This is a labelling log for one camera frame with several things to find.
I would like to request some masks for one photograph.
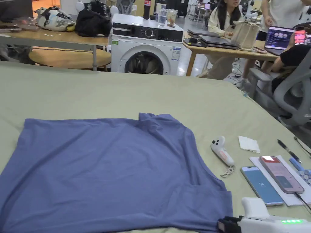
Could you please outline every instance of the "white vr controller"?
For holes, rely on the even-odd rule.
[[[225,149],[225,137],[219,136],[212,141],[211,144],[212,151],[230,168],[226,171],[225,174],[221,175],[222,177],[227,177],[234,172],[234,161],[232,157],[228,154]]]

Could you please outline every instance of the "smartphone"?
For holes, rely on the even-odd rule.
[[[304,188],[275,156],[260,156],[259,161],[285,193],[303,193]]]
[[[311,35],[310,34],[306,34],[304,44],[311,46]]]
[[[242,167],[241,172],[256,195],[267,206],[283,205],[284,201],[258,167]]]
[[[253,50],[255,50],[256,52],[259,52],[259,53],[268,53],[266,50],[264,50],[262,48],[258,48],[256,46],[253,47]]]
[[[295,27],[295,44],[304,44],[306,30],[304,27]]]
[[[21,30],[18,26],[0,26],[0,33],[18,32]]]

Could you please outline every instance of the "plastic cup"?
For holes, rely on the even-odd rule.
[[[173,27],[176,21],[177,10],[169,9],[167,11],[167,25]]]
[[[158,14],[158,25],[159,26],[164,26],[166,23],[166,14],[167,10],[166,9],[161,9],[159,14]]]

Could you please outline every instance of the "washing machine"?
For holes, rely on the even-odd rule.
[[[123,14],[115,14],[112,23],[112,72],[177,74],[182,28]]]

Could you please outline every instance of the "charging cable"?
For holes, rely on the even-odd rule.
[[[296,140],[296,141],[298,142],[298,144],[301,146],[301,148],[304,149],[304,150],[310,155],[310,158],[311,158],[311,153],[308,152],[308,151],[306,150],[306,148],[304,148],[304,147],[302,146],[302,144],[298,141],[298,138],[297,138],[296,136],[294,136],[294,140]]]
[[[304,204],[306,204],[306,206],[309,208],[309,210],[311,211],[311,207],[302,199],[302,197],[300,196],[300,194],[299,193],[294,193],[295,194],[295,196],[299,199],[299,200],[301,200]]]

